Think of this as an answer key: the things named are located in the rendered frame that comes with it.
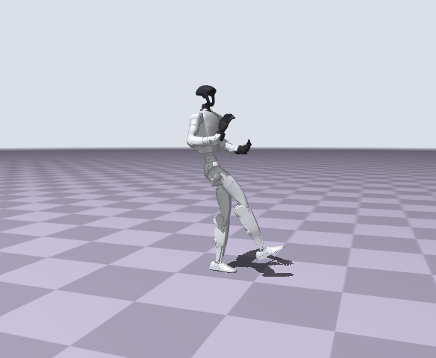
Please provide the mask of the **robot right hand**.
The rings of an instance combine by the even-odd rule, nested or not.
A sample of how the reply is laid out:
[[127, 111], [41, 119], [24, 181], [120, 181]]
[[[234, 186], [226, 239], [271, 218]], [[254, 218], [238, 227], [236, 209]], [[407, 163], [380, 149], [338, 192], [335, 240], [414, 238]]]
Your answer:
[[225, 114], [219, 121], [219, 130], [217, 133], [221, 134], [219, 140], [222, 142], [225, 137], [225, 130], [232, 119], [236, 119], [232, 114]]

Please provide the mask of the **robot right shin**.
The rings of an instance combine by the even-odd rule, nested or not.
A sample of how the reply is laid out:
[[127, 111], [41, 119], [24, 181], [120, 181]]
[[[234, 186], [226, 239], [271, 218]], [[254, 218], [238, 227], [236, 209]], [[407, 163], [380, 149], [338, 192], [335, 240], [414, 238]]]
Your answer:
[[[249, 208], [250, 208], [250, 206], [249, 206]], [[259, 233], [260, 228], [258, 226], [258, 223], [255, 219], [255, 216], [254, 216], [252, 210], [251, 210], [251, 212], [249, 212], [245, 206], [240, 205], [236, 209], [236, 214], [240, 218], [240, 220], [241, 220], [243, 226], [245, 227], [248, 235], [252, 236], [252, 238], [254, 239], [254, 241], [256, 242], [257, 246], [259, 247], [259, 249], [261, 251], [261, 249], [263, 249], [262, 248], [263, 239], [262, 239], [262, 236], [260, 234], [261, 232]], [[264, 243], [263, 243], [263, 245], [264, 245]], [[267, 248], [264, 245], [263, 250], [265, 251], [266, 249]]]

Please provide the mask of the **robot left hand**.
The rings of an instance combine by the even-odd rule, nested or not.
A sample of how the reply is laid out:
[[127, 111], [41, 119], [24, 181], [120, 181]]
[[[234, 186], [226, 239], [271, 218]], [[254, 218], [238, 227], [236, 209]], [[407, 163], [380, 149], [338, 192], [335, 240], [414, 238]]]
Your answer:
[[237, 151], [235, 151], [235, 154], [247, 154], [247, 151], [249, 151], [249, 149], [251, 148], [251, 142], [248, 139], [248, 142], [246, 143], [246, 145], [238, 145]]

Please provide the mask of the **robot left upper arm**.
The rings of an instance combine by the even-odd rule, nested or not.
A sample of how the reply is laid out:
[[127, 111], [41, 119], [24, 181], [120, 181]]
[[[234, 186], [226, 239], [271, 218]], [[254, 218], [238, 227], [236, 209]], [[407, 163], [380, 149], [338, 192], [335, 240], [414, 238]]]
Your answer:
[[[218, 114], [218, 115], [219, 115], [219, 119], [221, 119], [222, 116], [221, 116], [220, 114]], [[223, 148], [223, 146], [224, 146], [224, 144], [225, 144], [226, 142], [227, 142], [227, 140], [224, 139], [223, 142], [220, 143], [220, 147], [219, 147], [219, 149]]]

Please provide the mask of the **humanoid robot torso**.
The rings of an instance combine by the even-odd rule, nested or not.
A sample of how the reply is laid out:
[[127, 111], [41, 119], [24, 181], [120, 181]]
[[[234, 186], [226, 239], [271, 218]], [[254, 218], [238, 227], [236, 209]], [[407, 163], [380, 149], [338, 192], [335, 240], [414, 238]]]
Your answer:
[[[201, 110], [201, 108], [200, 108]], [[199, 126], [199, 132], [197, 133], [196, 136], [199, 137], [208, 137], [208, 136], [215, 136], [217, 131], [219, 130], [219, 115], [215, 112], [209, 112], [206, 111], [208, 109], [203, 109], [202, 111], [198, 111], [196, 113], [203, 113], [203, 118], [204, 121], [203, 123], [200, 124]], [[211, 110], [211, 109], [210, 109]], [[210, 167], [214, 167], [214, 166], [219, 166], [220, 164], [217, 162], [217, 154], [212, 154], [211, 152], [219, 152], [219, 147], [220, 147], [220, 143], [218, 143], [217, 145], [210, 145], [210, 146], [205, 146], [205, 147], [201, 147], [198, 146], [197, 150], [199, 153], [207, 153], [206, 158], [205, 158], [205, 164], [204, 164], [204, 173], [205, 173], [205, 177], [210, 180], [206, 174], [208, 173], [208, 170]], [[210, 153], [209, 153], [210, 152]], [[214, 168], [213, 168], [214, 169]]]

